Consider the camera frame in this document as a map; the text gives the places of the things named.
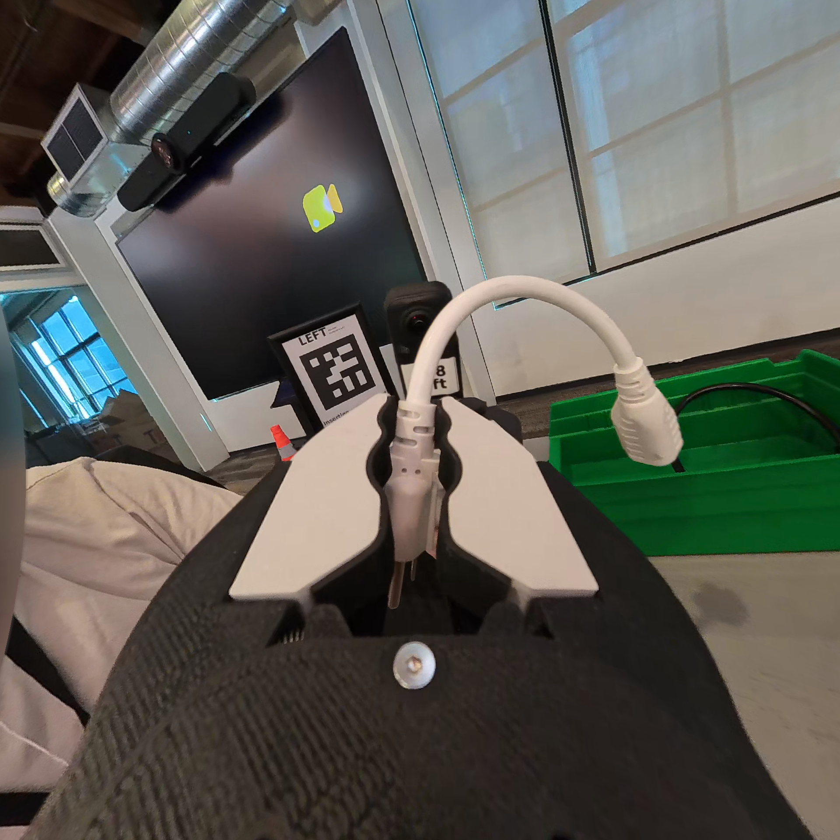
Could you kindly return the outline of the cardboard box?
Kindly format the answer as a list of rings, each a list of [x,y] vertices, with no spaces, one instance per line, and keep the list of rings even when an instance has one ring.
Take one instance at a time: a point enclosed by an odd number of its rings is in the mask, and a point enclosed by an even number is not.
[[[142,399],[123,388],[106,399],[98,415],[81,423],[80,430],[95,455],[118,446],[131,446],[164,457],[174,454]]]

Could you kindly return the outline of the white air vent grille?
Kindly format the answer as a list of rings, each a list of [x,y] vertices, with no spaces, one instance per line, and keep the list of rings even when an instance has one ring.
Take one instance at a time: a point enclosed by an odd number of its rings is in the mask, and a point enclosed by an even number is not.
[[[78,182],[110,140],[108,105],[104,90],[76,84],[41,141],[68,186]]]

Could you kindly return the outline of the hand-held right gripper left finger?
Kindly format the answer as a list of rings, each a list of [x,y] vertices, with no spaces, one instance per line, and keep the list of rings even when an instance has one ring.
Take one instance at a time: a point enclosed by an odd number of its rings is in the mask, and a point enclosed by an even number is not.
[[[234,601],[375,601],[394,571],[384,486],[396,398],[376,394],[290,462],[228,591]]]

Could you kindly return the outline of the round spiral metal duct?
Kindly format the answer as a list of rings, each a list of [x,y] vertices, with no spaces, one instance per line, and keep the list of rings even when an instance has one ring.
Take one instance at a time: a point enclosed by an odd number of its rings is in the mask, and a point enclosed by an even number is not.
[[[73,216],[96,217],[151,150],[222,72],[245,59],[288,17],[292,2],[184,1],[163,23],[114,92],[109,142],[74,186],[56,172],[53,203]]]

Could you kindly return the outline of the large frosted window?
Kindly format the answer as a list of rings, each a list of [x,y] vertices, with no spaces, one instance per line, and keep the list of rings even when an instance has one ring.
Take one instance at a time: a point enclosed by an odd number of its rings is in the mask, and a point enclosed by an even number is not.
[[[404,2],[484,279],[838,193],[838,1]]]

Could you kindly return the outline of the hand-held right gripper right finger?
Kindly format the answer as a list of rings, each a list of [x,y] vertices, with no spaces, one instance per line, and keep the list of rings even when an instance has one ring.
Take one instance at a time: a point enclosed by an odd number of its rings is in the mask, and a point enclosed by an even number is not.
[[[589,597],[598,584],[535,458],[494,419],[439,405],[437,576],[451,599]]]

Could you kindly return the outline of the framed printed sign on stand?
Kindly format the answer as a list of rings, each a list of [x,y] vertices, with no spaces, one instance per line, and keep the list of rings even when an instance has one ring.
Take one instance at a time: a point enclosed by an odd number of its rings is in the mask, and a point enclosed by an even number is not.
[[[374,395],[396,394],[359,302],[275,332],[267,342],[306,417],[309,435]]]

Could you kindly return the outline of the large black wall screen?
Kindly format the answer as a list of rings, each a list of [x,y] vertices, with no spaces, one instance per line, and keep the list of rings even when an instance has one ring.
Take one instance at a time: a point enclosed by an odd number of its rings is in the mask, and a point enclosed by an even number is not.
[[[427,279],[352,41],[338,29],[204,153],[119,251],[210,400],[280,377],[268,337]]]

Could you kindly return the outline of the interior glass partition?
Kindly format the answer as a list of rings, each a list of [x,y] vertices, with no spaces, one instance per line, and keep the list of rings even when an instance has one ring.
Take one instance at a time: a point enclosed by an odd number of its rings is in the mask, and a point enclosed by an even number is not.
[[[130,378],[74,287],[2,294],[21,397],[24,431],[96,422]]]

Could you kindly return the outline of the green plastic crate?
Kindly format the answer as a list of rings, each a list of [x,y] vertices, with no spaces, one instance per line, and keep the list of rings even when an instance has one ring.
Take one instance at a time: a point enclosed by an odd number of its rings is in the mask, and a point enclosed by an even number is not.
[[[838,550],[838,359],[804,350],[657,385],[683,471],[626,456],[614,390],[551,405],[551,466],[649,557]]]

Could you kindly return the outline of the person's pale clothing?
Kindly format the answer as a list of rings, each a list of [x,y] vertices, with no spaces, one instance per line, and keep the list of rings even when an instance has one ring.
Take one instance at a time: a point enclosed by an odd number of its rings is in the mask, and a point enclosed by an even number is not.
[[[78,458],[26,474],[14,617],[84,712],[177,565],[241,501],[141,465]]]

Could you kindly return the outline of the white power plug with cable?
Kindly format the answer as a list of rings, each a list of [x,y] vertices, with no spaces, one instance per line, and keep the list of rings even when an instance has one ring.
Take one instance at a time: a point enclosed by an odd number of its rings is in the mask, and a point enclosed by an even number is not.
[[[441,444],[435,444],[433,375],[445,346],[461,323],[501,298],[529,298],[560,308],[589,327],[613,358],[616,401],[611,419],[625,454],[634,462],[667,466],[683,448],[675,409],[658,389],[644,361],[615,322],[592,301],[570,288],[532,276],[503,276],[463,291],[436,316],[416,354],[406,399],[396,412],[392,475],[386,485],[395,545],[395,572],[389,606],[396,608],[403,566],[414,561],[434,536],[444,486],[439,477]]]

